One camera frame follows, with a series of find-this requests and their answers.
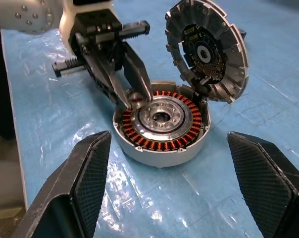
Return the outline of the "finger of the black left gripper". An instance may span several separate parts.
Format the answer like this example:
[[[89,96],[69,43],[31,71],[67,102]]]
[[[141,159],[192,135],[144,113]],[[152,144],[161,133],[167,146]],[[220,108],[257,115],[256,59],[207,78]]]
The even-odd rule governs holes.
[[[118,79],[113,63],[110,63],[104,54],[94,46],[82,46],[82,56],[87,70],[96,81],[98,88],[115,104],[130,109],[126,93]]]
[[[150,79],[146,67],[128,42],[120,43],[120,64],[133,91],[151,102]]]

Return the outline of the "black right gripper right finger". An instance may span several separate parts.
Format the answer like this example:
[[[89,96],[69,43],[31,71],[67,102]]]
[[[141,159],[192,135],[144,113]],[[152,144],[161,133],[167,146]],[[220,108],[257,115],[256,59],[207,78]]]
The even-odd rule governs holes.
[[[265,238],[299,238],[299,170],[264,139],[229,132],[240,191]]]

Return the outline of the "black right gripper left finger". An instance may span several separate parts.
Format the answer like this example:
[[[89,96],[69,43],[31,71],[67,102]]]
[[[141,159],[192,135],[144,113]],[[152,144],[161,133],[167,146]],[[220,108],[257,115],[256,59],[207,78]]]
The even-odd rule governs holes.
[[[45,181],[14,238],[92,238],[105,192],[111,134],[78,142]]]

